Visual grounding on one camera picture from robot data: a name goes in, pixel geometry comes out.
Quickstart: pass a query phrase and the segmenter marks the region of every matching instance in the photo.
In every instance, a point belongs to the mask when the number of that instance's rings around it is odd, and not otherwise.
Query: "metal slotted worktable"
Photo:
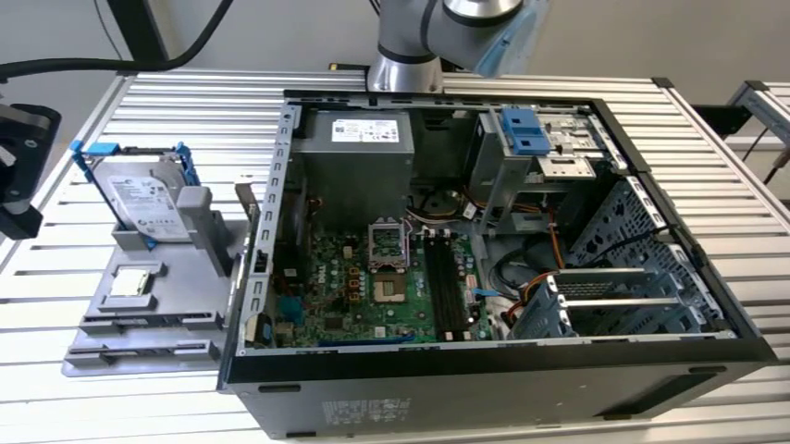
[[[232,184],[247,173],[259,190],[266,186],[284,88],[362,91],[364,78],[359,72],[183,70],[118,79],[78,138],[138,146],[184,141],[214,191],[215,208],[226,218],[243,218]],[[446,89],[447,93],[598,97],[607,102],[785,365],[765,368],[651,422],[354,441],[789,439],[790,216],[685,100],[647,79],[481,80],[449,75]],[[215,372],[84,379],[60,375],[60,359],[112,252],[112,219],[95,188],[66,158],[35,204],[44,213],[40,236],[0,246],[0,302],[7,302],[0,304],[0,443],[90,438],[116,444],[266,441],[239,399],[214,392]],[[602,435],[593,438],[587,433]]]

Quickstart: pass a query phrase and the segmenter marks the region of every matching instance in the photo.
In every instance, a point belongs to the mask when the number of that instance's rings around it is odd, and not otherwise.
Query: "green motherboard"
[[[375,248],[403,252],[393,245]],[[427,343],[437,337],[430,276],[421,236],[411,235],[406,270],[368,269],[368,234],[316,233],[312,236],[304,316],[295,323],[287,347]],[[491,339],[486,302],[475,302],[469,284],[479,280],[467,236],[453,242],[459,298],[469,319],[465,340]]]

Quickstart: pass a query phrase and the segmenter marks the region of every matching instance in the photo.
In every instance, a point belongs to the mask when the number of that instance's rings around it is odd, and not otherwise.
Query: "motherboard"
[[[402,228],[398,223],[375,231],[312,235],[306,295],[300,306],[284,307],[280,303],[287,318],[275,328],[280,347],[491,339],[486,301],[477,301],[473,295],[478,269],[470,239],[453,236],[450,242],[449,238],[449,280],[447,273],[433,274],[437,259],[431,256],[430,241],[422,234],[399,232]],[[439,260],[445,270],[450,270],[450,260]],[[442,303],[433,294],[443,291],[435,289],[438,279],[455,286],[449,293],[453,300]],[[437,321],[445,323],[447,310],[457,311],[450,317],[463,324],[455,336],[437,328]]]

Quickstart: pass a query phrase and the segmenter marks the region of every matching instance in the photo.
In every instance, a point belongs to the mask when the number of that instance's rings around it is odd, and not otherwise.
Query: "power cable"
[[[14,77],[30,76],[44,72],[60,71],[122,71],[122,72],[155,72],[180,68],[198,56],[203,50],[214,31],[223,21],[224,14],[234,4],[234,0],[222,0],[208,23],[190,49],[179,57],[164,62],[139,62],[127,60],[108,60],[104,58],[44,58],[11,62],[0,65],[0,80]]]
[[[104,30],[104,35],[107,36],[107,40],[112,45],[112,50],[115,51],[115,55],[119,57],[119,60],[124,60],[122,57],[122,52],[119,51],[119,47],[115,45],[115,41],[112,40],[112,36],[110,35],[110,31],[107,30],[107,24],[104,22],[104,16],[102,15],[102,9],[99,8],[99,0],[94,0],[94,8],[96,9],[96,15],[99,16],[99,23],[102,24],[102,29]]]
[[[757,136],[757,139],[754,139],[754,143],[751,144],[751,146],[746,150],[746,154],[743,154],[743,158],[741,159],[742,162],[746,162],[746,159],[749,158],[749,155],[751,154],[751,150],[754,150],[754,147],[761,142],[761,139],[763,138],[763,136],[766,135],[766,133],[767,133],[767,128],[763,129],[763,132],[761,132],[761,135]]]
[[[375,15],[381,16],[382,15],[382,5],[379,4],[379,2],[377,2],[375,0],[368,0],[370,3],[370,7],[372,7],[372,10],[375,11]]]
[[[767,182],[770,182],[770,180],[774,179],[774,176],[777,175],[777,171],[780,171],[780,169],[777,167],[770,168],[770,172],[767,173],[767,176],[765,177],[765,180],[763,180],[765,185],[767,185]]]

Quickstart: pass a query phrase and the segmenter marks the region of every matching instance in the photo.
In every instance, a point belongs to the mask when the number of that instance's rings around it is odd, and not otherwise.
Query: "ram slot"
[[[451,242],[450,237],[439,234],[437,237],[426,237],[423,246],[437,337],[443,341],[470,338]]]

